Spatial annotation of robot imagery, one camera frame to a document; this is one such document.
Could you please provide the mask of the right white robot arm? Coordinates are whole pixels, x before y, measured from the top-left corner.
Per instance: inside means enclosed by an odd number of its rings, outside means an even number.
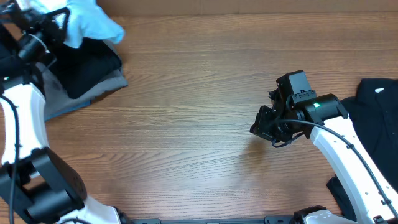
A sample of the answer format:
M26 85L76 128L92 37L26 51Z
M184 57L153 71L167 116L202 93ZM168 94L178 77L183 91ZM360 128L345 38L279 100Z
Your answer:
M303 70L276 80L272 106L262 106L250 132L274 147L305 136L322 152L346 192L356 223L397 223L397 192L359 140L334 94L317 96Z

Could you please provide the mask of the light blue printed t-shirt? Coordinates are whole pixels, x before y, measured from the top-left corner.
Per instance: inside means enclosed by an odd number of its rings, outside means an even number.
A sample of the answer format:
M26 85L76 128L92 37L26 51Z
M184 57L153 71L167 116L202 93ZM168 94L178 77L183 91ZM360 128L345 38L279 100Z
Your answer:
M108 40L114 44L122 41L124 29L110 19L95 0L31 0L31 6L41 13L68 8L70 15L63 42L79 48L83 39Z

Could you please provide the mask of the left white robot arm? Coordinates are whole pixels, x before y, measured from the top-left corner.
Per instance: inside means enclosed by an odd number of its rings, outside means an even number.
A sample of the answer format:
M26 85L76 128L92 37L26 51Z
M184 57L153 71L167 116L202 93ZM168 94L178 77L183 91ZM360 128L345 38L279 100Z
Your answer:
M9 55L1 59L1 106L5 148L1 198L9 216L26 223L129 223L116 207L90 197L79 174L49 147L45 128L45 93L39 63L66 37L67 22L57 24L61 8L41 13L20 1L1 4L1 22L22 31Z

